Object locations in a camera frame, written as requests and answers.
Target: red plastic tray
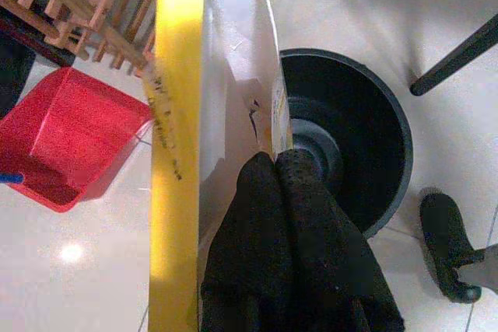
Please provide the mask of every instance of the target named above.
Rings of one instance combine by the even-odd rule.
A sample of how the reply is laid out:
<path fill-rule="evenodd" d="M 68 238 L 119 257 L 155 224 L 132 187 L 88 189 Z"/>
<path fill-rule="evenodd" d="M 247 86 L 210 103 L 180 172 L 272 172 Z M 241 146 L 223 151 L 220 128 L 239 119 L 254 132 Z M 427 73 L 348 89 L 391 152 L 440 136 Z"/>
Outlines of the red plastic tray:
<path fill-rule="evenodd" d="M 150 125 L 144 103 L 83 74 L 61 68 L 0 122 L 0 172 L 9 184 L 64 212 L 102 196 Z"/>

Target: black cloth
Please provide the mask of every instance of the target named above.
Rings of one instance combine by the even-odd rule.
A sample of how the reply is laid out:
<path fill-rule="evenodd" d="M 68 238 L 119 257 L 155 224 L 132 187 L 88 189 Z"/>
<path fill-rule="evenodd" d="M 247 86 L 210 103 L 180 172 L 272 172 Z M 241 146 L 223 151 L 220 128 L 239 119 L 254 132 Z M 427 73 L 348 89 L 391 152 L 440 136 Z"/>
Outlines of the black cloth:
<path fill-rule="evenodd" d="M 403 331 L 361 232 L 318 179 L 311 155 L 258 153 L 212 242 L 202 331 Z"/>

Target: black shoe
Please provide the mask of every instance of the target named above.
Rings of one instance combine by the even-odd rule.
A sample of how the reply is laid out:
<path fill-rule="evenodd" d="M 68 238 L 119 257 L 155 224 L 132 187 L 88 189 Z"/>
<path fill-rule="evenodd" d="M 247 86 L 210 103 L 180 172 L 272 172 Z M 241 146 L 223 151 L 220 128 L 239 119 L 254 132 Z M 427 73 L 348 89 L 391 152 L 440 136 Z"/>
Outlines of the black shoe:
<path fill-rule="evenodd" d="M 468 241 L 456 203 L 446 194 L 429 194 L 420 205 L 420 219 L 442 293 L 452 302 L 476 302 L 482 289 L 458 281 L 455 268 L 477 260 L 482 251 Z"/>

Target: black metal leg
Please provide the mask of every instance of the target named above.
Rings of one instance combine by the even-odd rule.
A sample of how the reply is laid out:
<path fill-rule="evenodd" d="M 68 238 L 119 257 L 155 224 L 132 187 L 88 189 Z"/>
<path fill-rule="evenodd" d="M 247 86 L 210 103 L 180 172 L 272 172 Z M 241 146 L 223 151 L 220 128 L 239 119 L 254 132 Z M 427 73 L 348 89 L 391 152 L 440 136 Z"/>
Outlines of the black metal leg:
<path fill-rule="evenodd" d="M 498 14 L 418 78 L 410 87 L 410 91 L 415 96 L 427 93 L 496 43 L 498 43 Z"/>

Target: wooden rack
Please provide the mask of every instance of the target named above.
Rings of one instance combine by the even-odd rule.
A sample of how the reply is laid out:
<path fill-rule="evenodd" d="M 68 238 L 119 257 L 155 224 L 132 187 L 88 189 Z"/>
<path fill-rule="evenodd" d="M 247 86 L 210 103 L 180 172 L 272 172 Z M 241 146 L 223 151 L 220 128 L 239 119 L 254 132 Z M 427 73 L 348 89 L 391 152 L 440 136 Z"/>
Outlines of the wooden rack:
<path fill-rule="evenodd" d="M 110 53 L 114 55 L 113 68 L 121 68 L 128 60 L 140 73 L 153 55 L 154 27 L 144 22 L 154 0 L 135 2 L 134 10 L 129 9 L 130 0 L 0 0 L 0 5 L 42 32 L 48 44 L 84 60 L 89 58 L 87 47 L 92 47 L 93 61 L 102 61 L 104 54 Z M 124 25 L 126 12 L 132 17 Z M 146 35 L 136 40 L 141 28 Z"/>

